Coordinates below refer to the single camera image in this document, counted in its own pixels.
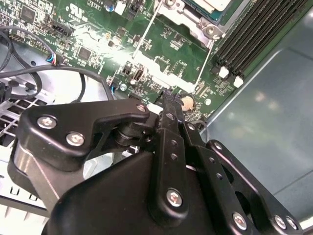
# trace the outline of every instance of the screw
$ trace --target screw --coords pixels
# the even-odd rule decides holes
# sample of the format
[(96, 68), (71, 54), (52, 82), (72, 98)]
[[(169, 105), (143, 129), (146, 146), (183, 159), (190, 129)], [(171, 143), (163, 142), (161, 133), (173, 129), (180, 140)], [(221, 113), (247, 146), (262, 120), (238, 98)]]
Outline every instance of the screw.
[(195, 126), (191, 123), (188, 123), (187, 126), (189, 127), (190, 130), (195, 130)]
[(222, 150), (222, 146), (219, 143), (214, 142), (214, 145), (217, 147), (217, 149)]
[(173, 207), (182, 205), (182, 198), (176, 189), (169, 189), (166, 193), (166, 198)]
[(295, 229), (295, 230), (298, 229), (297, 225), (295, 224), (295, 222), (290, 217), (287, 216), (286, 220), (290, 224), (290, 226), (292, 226), (293, 229)]
[(241, 214), (237, 212), (233, 213), (233, 220), (235, 221), (235, 224), (238, 226), (238, 228), (241, 230), (246, 230), (246, 221)]
[(213, 34), (213, 33), (214, 33), (214, 28), (213, 28), (213, 27), (208, 27), (208, 28), (206, 29), (206, 32), (207, 32), (208, 34)]
[(166, 116), (167, 116), (170, 120), (174, 120), (173, 114), (167, 113)]
[(274, 219), (281, 229), (286, 229), (286, 224), (281, 217), (279, 217), (278, 215), (275, 215)]
[(85, 142), (83, 135), (79, 134), (78, 132), (69, 133), (66, 139), (68, 144), (72, 146), (81, 146)]
[(142, 112), (146, 111), (145, 106), (143, 106), (142, 104), (137, 104), (136, 107), (137, 107), (138, 110), (140, 110)]
[(43, 116), (38, 118), (37, 124), (44, 129), (52, 129), (56, 127), (57, 122), (51, 117)]
[(166, 5), (173, 6), (175, 4), (176, 0), (165, 0)]
[(126, 84), (124, 84), (124, 83), (121, 84), (121, 85), (119, 86), (119, 88), (120, 88), (120, 90), (123, 91), (123, 92), (127, 90), (127, 86), (126, 86)]

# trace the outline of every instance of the cable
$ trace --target cable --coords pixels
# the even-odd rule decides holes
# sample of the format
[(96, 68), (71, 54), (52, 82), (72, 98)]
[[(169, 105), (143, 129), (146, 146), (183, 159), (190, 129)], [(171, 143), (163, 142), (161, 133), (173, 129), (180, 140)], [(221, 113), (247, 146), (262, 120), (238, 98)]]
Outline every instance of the cable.
[(79, 76), (80, 76), (80, 79), (82, 81), (82, 89), (80, 91), (80, 94), (78, 96), (78, 98), (76, 100), (73, 100), (71, 103), (79, 103), (81, 102), (84, 94), (85, 94), (85, 91), (86, 91), (86, 80), (85, 80), (85, 76), (82, 74), (82, 73), (79, 73)]
[[(31, 68), (31, 66), (25, 62), (20, 55), (16, 52), (14, 46), (12, 45), (12, 55), (15, 57), (15, 59), (22, 65), (25, 69)], [(13, 99), (32, 99), (36, 97), (41, 90), (43, 89), (43, 82), (40, 78), (40, 76), (36, 72), (32, 72), (29, 74), (34, 79), (34, 82), (37, 87), (37, 91), (34, 94), (27, 94), (27, 95), (19, 95), (19, 94), (11, 94), (11, 98)]]
[(36, 34), (28, 31), (27, 29), (16, 27), (16, 26), (9, 26), (9, 25), (7, 25), (7, 26), (0, 26), (0, 31), (4, 31), (4, 30), (19, 30), (19, 31), (21, 31), (21, 32), (23, 32), (25, 34), (28, 34), (31, 37), (35, 38), (38, 42), (40, 42), (42, 45), (44, 45), (44, 47), (46, 47), (48, 49), (48, 51), (51, 53), (51, 62), (54, 65), (56, 65), (56, 54), (55, 54), (55, 52), (39, 36), (37, 36)]
[(205, 143), (207, 143), (207, 141), (210, 139), (210, 133), (209, 133), (209, 128), (207, 127), (207, 124), (202, 120), (194, 121), (194, 122), (192, 122), (192, 124), (202, 124), (204, 126), (204, 129), (206, 132)]
[(11, 54), (12, 54), (12, 42), (9, 39), (9, 37), (5, 33), (1, 32), (1, 31), (0, 31), (0, 36), (3, 39), (5, 39), (6, 44), (8, 46), (8, 52), (7, 52), (6, 56), (5, 56), (5, 59), (4, 59), (3, 63), (2, 63), (2, 65), (0, 66), (0, 71), (2, 71), (8, 65), (8, 63), (10, 61)]
[(40, 65), (36, 67), (31, 67), (28, 69), (23, 69), (23, 70), (17, 70), (17, 71), (10, 71), (10, 72), (2, 72), (0, 73), (0, 79), (1, 78), (6, 78), (6, 77), (14, 77), (14, 76), (19, 76), (27, 73), (33, 73), (33, 72), (40, 72), (40, 71), (45, 71), (45, 70), (67, 70), (67, 71), (74, 71), (78, 72), (81, 74), (84, 74), (97, 82), (100, 82), (105, 90), (105, 93), (107, 95), (108, 100), (113, 100), (113, 96), (111, 94), (110, 88), (106, 81), (104, 80), (103, 77), (100, 75), (96, 74), (95, 72), (82, 69), (82, 68), (75, 68), (75, 67), (70, 67), (70, 66), (64, 66), (64, 65), (58, 65), (58, 66), (53, 66), (53, 65)]

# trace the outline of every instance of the mounting hole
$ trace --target mounting hole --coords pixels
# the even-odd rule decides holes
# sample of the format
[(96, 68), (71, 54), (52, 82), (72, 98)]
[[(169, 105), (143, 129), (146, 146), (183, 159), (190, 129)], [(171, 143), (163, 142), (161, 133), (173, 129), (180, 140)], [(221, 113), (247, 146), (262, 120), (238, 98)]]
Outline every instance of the mounting hole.
[(209, 158), (211, 163), (215, 163), (215, 159), (214, 158)]
[(174, 120), (174, 119), (175, 119), (174, 116), (173, 116), (173, 114), (168, 113), (168, 114), (166, 114), (166, 116), (167, 116), (170, 120)]
[(219, 180), (222, 180), (222, 179), (223, 179), (223, 176), (222, 176), (220, 173), (217, 173), (216, 176), (217, 176), (217, 178), (218, 178)]
[(177, 142), (175, 140), (171, 140), (171, 144), (177, 146)]
[(196, 129), (195, 126), (191, 123), (188, 123), (187, 126), (189, 127), (190, 130), (194, 131)]
[(178, 156), (177, 156), (175, 153), (172, 153), (172, 154), (171, 154), (171, 158), (172, 158), (173, 160), (177, 160), (177, 159), (178, 159)]
[(214, 142), (214, 145), (218, 150), (222, 150), (222, 146), (219, 143)]

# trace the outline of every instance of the integrated circuit chip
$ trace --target integrated circuit chip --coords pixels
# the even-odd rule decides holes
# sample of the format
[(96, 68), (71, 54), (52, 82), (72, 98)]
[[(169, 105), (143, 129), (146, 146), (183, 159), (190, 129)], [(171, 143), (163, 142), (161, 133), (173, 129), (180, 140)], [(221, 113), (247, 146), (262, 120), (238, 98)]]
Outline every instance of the integrated circuit chip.
[(89, 58), (90, 58), (90, 55), (91, 55), (91, 51), (87, 50), (84, 47), (81, 47), (79, 52), (78, 52), (78, 57), (83, 59), (83, 60), (87, 60), (88, 61)]
[(35, 21), (36, 12), (27, 6), (22, 6), (20, 18), (27, 23), (33, 24)]

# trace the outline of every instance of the motherboard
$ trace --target motherboard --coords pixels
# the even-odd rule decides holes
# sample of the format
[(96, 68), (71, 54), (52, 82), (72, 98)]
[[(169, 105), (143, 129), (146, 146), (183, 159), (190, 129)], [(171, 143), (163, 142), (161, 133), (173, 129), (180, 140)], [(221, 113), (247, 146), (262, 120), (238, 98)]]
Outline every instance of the motherboard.
[[(207, 120), (313, 0), (0, 0), (0, 25), (40, 36), (63, 64), (101, 75), (116, 98), (180, 94)], [(45, 47), (21, 31), (16, 43)]]

